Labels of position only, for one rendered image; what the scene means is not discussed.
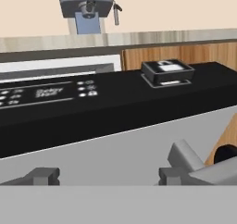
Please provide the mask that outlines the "white dishwasher tub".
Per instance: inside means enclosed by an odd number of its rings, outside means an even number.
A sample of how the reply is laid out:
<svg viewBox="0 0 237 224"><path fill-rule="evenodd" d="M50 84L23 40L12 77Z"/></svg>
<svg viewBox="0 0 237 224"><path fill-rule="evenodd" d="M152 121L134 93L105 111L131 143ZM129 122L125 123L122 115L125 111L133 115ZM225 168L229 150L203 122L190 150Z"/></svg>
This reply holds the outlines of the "white dishwasher tub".
<svg viewBox="0 0 237 224"><path fill-rule="evenodd" d="M121 70L120 55L6 62L0 63L0 83Z"/></svg>

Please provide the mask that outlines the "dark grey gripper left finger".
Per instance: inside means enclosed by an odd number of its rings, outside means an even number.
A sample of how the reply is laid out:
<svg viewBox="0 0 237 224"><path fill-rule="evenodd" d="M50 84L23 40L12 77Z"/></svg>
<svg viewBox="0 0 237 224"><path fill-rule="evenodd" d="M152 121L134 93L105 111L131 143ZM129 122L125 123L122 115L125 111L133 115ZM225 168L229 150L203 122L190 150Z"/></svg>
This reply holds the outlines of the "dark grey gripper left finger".
<svg viewBox="0 0 237 224"><path fill-rule="evenodd" d="M59 185L59 168L35 168L24 177L1 183L3 185Z"/></svg>

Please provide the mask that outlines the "black and grey dishwasher door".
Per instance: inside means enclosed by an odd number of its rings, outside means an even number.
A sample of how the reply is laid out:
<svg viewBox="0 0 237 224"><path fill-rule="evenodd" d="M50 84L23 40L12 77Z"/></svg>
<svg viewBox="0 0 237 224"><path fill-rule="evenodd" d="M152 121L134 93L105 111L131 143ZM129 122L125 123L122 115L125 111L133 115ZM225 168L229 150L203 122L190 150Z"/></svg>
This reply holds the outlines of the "black and grey dishwasher door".
<svg viewBox="0 0 237 224"><path fill-rule="evenodd" d="M0 84L0 183L53 168L64 185L152 185L171 145L207 159L237 113L237 72L197 64L151 87L138 70Z"/></svg>

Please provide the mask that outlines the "grey-blue coffee machine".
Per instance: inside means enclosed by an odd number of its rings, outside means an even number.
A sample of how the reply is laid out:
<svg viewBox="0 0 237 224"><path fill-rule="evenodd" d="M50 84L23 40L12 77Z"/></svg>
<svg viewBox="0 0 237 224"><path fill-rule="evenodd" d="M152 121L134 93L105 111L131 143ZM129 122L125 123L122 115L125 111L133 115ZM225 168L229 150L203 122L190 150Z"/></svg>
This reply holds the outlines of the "grey-blue coffee machine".
<svg viewBox="0 0 237 224"><path fill-rule="evenodd" d="M101 32L100 18L106 18L114 11L115 25L119 25L119 11L122 7L115 0L59 0L65 19L74 19L78 34Z"/></svg>

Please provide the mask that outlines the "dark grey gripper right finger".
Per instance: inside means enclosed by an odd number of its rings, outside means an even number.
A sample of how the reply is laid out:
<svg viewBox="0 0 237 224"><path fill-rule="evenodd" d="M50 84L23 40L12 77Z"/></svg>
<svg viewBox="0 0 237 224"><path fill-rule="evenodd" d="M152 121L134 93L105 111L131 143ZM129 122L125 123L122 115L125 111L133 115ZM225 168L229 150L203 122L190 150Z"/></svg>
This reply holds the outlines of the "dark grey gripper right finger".
<svg viewBox="0 0 237 224"><path fill-rule="evenodd" d="M159 185L192 185L193 181L182 168L160 168Z"/></svg>

